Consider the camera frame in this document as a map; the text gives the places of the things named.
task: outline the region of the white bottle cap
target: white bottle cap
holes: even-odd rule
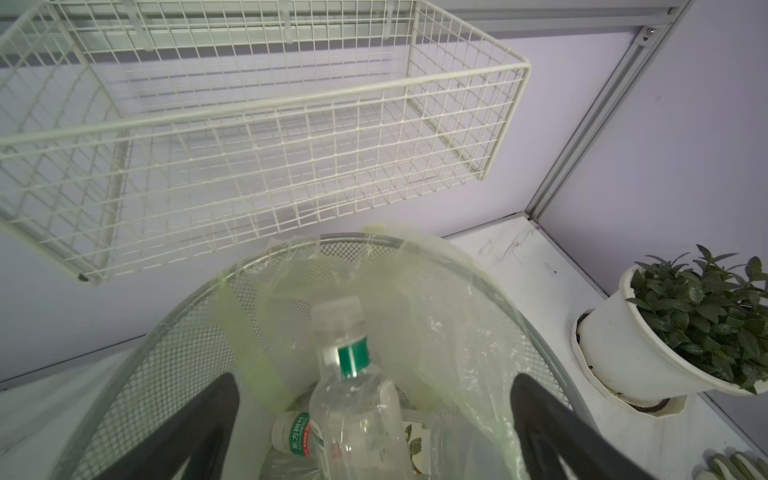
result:
[[[344,296],[314,305],[312,331],[325,338],[352,339],[366,334],[360,298]]]

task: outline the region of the white flower pot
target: white flower pot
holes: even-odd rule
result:
[[[639,268],[624,272],[619,290],[578,326],[579,346],[595,376],[638,405],[713,389],[752,395],[688,363],[645,323],[637,307],[626,301],[634,296],[630,281]],[[756,382],[755,390],[765,392],[768,382]]]

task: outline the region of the plastic trash bag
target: plastic trash bag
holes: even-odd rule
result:
[[[527,478],[509,405],[514,378],[534,368],[519,313],[499,308],[501,290],[449,242],[368,233],[356,243],[294,238],[221,280],[213,317],[248,388],[268,415],[288,409],[319,378],[311,305],[357,295],[372,359],[426,419],[430,476]],[[313,478],[299,457],[292,474],[289,457],[267,460],[284,478]]]

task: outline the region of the green label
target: green label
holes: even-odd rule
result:
[[[290,451],[304,457],[310,456],[310,414],[300,413],[290,428]]]
[[[368,355],[368,337],[339,348],[339,366],[342,378],[357,376],[357,372],[371,364]]]

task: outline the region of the clear plastic bottle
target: clear plastic bottle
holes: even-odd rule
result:
[[[311,441],[323,478],[412,478],[397,388],[370,362],[359,299],[315,305],[312,326],[321,373],[310,399]]]

